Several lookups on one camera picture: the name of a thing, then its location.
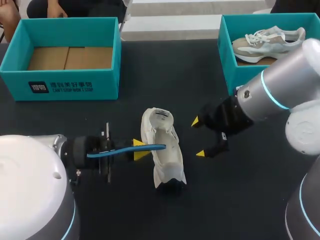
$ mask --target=shoelace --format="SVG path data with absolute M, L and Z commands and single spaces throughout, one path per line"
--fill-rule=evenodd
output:
M 260 43 L 262 43 L 262 42 L 266 42 L 266 43 L 270 42 L 270 40 L 269 40 L 269 38 L 267 36 L 265 36 L 263 34 L 260 34 L 262 31 L 264 31 L 264 30 L 259 30 L 259 31 L 255 32 L 253 35 L 252 34 L 249 34 L 249 35 L 246 34 L 245 35 L 245 39 L 246 39 L 246 41 L 248 42 L 248 44 L 250 46 L 255 46 L 257 42 L 260 42 Z

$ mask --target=shoe upper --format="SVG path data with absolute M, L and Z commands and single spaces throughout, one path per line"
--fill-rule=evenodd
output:
M 179 147 L 179 138 L 174 128 L 173 115 L 163 109 L 149 108 L 142 117 L 141 138 L 145 144 L 164 144 L 166 149 L 151 151 L 154 161 L 155 186 L 177 179 L 186 183 L 183 156 Z
M 260 57 L 266 53 L 285 54 L 297 49 L 305 40 L 306 31 L 303 27 L 296 31 L 284 31 L 277 26 L 267 30 L 246 34 L 232 42 L 235 54 L 245 57 Z

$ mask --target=shoe tongue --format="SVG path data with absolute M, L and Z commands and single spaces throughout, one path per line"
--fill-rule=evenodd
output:
M 283 32 L 283 31 L 280 28 L 278 28 L 277 26 L 274 26 L 269 29 L 261 31 L 260 34 L 265 35 L 265 36 L 269 36 L 269 35 L 277 34 L 277 33 L 281 33 L 281 32 Z
M 150 123 L 153 129 L 168 131 L 174 125 L 174 117 L 169 111 L 155 109 L 150 116 Z
M 283 41 L 286 41 L 286 35 L 283 32 L 274 33 L 268 36 L 269 39 L 281 37 Z

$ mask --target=shoe sole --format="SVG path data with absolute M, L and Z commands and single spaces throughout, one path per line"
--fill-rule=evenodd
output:
M 238 59 L 241 61 L 244 61 L 245 63 L 248 64 L 256 64 L 258 63 L 261 59 L 264 58 L 274 58 L 274 59 L 280 59 L 283 58 L 284 56 L 287 55 L 287 53 L 266 53 L 263 56 L 242 56 L 239 54 L 234 54 Z

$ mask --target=white shoe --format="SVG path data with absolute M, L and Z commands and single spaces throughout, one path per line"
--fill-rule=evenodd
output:
M 299 48 L 305 39 L 306 30 L 303 27 L 296 31 L 284 31 L 274 26 L 253 35 L 246 34 L 233 41 L 232 48 L 237 58 L 255 64 L 266 57 L 280 59 Z
M 145 144 L 164 144 L 166 149 L 151 151 L 155 188 L 171 179 L 187 184 L 174 116 L 167 110 L 148 108 L 141 121 L 141 139 Z

